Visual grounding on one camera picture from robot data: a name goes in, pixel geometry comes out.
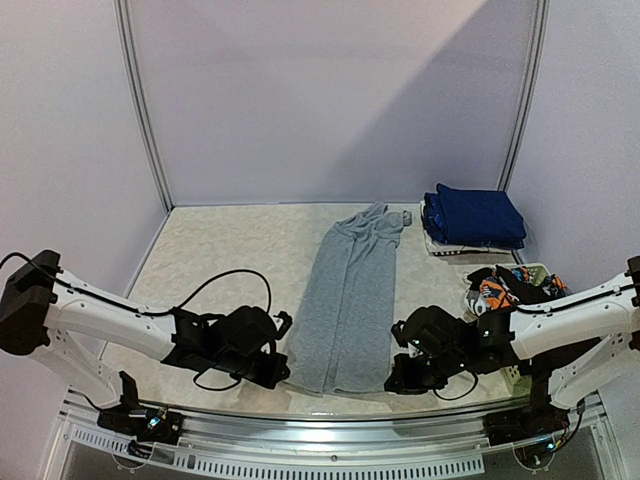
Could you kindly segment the grey tank top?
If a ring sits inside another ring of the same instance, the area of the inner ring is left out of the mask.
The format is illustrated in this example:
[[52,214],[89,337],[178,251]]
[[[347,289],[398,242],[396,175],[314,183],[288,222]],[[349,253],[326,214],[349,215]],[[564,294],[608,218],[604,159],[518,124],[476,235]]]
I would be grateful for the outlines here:
[[287,341],[294,387],[316,395],[382,391],[397,249],[411,223],[408,211],[376,202],[324,235]]

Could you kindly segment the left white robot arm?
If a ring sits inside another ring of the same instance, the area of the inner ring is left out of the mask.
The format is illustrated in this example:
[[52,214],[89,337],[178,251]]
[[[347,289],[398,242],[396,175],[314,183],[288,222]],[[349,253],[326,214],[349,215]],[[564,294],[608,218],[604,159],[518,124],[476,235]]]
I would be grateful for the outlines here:
[[128,434],[148,426],[135,380],[116,372],[72,338],[80,333],[136,351],[196,375],[216,370],[234,381],[274,389],[290,375],[277,344],[292,325],[286,312],[243,305],[229,314],[194,313],[178,305],[167,310],[135,303],[97,289],[63,269],[59,253],[33,258],[11,252],[10,274],[1,295],[1,349],[29,357],[57,373]]

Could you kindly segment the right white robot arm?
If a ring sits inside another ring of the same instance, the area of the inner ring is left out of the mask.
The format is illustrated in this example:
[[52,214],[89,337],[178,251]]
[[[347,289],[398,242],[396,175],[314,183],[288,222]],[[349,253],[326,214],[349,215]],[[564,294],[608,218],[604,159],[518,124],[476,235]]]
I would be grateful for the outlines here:
[[532,305],[489,311],[466,322],[432,305],[391,328],[403,353],[384,389],[419,395],[461,373],[518,366],[532,379],[517,427],[537,436],[587,394],[639,363],[639,260],[589,290]]

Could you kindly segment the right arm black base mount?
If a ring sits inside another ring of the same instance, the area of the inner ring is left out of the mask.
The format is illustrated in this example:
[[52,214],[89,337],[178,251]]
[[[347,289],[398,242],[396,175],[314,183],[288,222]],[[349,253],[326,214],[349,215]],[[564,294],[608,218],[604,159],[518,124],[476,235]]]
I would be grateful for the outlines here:
[[567,406],[557,407],[551,403],[552,397],[547,389],[547,380],[535,381],[526,405],[485,415],[483,431],[490,445],[518,442],[560,430],[567,432],[569,411],[574,406],[583,405],[585,396],[575,398]]

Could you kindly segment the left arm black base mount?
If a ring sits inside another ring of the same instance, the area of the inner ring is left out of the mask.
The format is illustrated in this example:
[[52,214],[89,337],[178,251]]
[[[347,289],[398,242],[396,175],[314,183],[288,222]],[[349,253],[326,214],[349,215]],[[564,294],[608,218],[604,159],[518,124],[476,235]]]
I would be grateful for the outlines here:
[[122,393],[119,403],[110,408],[98,408],[97,425],[105,430],[128,435],[138,442],[158,442],[177,445],[182,435],[185,416],[168,408],[145,407],[139,402],[135,380],[119,372]]

